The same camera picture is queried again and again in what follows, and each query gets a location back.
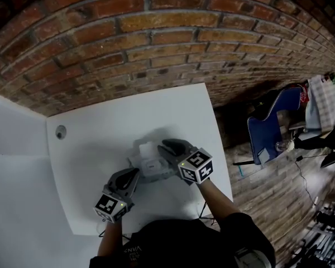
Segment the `person's black t-shirt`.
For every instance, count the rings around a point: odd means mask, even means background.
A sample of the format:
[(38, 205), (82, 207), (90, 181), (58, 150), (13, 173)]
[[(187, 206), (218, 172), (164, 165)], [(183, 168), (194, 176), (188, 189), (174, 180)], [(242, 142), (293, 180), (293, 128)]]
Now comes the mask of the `person's black t-shirt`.
[(116, 255), (92, 258), (89, 268), (238, 268), (234, 255), (243, 248), (261, 251), (276, 267), (273, 246), (250, 216), (234, 213), (219, 226), (216, 231), (198, 219), (153, 221)]

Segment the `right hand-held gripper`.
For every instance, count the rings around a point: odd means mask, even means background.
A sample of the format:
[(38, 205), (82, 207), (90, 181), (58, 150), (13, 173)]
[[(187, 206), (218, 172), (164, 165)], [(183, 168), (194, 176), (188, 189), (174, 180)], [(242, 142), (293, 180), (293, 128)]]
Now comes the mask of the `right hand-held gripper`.
[(169, 138), (162, 140), (162, 144), (157, 146), (158, 153), (169, 165), (177, 166), (183, 180), (201, 184), (213, 173), (213, 157), (205, 149), (196, 149), (180, 161), (181, 156), (192, 149), (191, 143)]

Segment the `checked table cloth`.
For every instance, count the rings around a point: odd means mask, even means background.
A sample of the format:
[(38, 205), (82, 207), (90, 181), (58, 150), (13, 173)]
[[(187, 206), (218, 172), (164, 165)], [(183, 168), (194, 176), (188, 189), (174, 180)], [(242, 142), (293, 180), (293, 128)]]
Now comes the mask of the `checked table cloth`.
[(329, 132), (335, 126), (335, 84), (321, 75), (308, 79), (307, 130)]

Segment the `person's left forearm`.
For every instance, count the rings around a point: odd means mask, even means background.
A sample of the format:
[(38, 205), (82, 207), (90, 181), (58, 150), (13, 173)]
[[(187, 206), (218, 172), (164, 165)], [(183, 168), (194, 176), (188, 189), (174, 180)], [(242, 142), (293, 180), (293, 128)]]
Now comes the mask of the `person's left forearm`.
[(122, 222), (107, 223), (97, 256), (116, 255), (122, 248)]

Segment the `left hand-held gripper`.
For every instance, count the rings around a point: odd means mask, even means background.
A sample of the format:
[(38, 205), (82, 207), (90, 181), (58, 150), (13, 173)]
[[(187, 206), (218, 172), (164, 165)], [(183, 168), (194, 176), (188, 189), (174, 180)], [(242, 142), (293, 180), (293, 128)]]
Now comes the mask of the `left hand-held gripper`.
[(132, 200), (136, 190), (134, 182), (139, 177), (138, 168), (128, 168), (114, 173), (104, 186), (99, 201), (94, 206), (98, 216), (117, 223), (135, 205)]

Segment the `person's right forearm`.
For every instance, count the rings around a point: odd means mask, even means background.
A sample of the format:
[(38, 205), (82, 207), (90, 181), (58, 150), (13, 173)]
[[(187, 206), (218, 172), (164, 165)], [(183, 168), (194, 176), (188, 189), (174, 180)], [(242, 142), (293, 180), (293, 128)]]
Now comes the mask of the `person's right forearm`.
[(231, 214), (241, 212), (210, 179), (206, 179), (201, 184), (197, 184), (197, 187), (209, 207), (213, 218), (219, 225), (221, 225), (222, 221)]

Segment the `black metal frame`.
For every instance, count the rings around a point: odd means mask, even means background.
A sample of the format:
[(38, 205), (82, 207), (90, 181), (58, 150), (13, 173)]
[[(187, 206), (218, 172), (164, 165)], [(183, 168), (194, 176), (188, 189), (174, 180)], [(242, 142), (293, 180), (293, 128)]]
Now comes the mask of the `black metal frame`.
[(283, 268), (335, 268), (335, 201), (317, 212), (301, 246)]

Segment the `grey waist pouch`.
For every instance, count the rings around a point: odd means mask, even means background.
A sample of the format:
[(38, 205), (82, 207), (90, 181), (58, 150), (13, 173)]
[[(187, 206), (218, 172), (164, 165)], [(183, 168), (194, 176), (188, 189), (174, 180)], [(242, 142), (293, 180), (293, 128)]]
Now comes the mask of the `grey waist pouch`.
[(243, 248), (236, 252), (234, 259), (238, 268), (272, 268), (264, 253)]

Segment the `white wet wipe pack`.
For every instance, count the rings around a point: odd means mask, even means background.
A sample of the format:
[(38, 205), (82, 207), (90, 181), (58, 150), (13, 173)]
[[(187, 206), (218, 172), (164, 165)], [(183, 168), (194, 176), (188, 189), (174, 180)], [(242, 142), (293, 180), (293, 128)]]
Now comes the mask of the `white wet wipe pack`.
[(140, 156), (140, 144), (137, 144), (134, 147), (132, 153), (128, 157), (128, 160), (132, 167), (138, 168), (140, 170), (141, 183), (153, 183), (156, 181), (168, 179), (175, 175), (174, 169), (158, 153), (156, 142), (154, 142), (156, 147), (156, 154), (148, 159), (143, 159)]

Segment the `white card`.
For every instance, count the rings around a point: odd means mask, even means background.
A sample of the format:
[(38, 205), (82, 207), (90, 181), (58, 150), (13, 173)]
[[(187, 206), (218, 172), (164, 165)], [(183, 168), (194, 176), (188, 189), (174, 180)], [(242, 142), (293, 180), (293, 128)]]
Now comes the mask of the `white card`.
[(260, 160), (260, 163), (264, 164), (270, 159), (269, 152), (266, 148), (263, 148), (259, 153), (258, 153), (258, 158)]

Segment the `red bag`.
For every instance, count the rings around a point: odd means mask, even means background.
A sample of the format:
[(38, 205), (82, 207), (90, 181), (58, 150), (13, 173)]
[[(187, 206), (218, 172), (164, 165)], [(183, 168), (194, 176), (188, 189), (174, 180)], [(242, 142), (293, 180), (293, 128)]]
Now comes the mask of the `red bag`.
[(301, 87), (301, 93), (300, 93), (300, 102), (307, 104), (309, 102), (309, 94), (308, 94), (308, 88), (309, 85), (307, 82), (303, 84), (299, 84)]

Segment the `blue chair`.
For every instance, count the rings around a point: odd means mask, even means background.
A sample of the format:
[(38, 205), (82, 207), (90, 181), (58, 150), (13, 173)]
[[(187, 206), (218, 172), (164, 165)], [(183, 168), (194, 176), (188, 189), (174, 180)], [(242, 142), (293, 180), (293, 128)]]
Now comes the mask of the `blue chair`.
[(266, 148), (269, 152), (269, 161), (281, 154), (281, 152), (275, 150), (275, 144), (282, 141), (277, 113), (279, 111), (298, 110), (300, 107), (300, 93), (301, 87), (271, 90), (256, 101), (255, 110), (247, 119), (254, 164), (262, 165), (258, 153), (263, 148)]

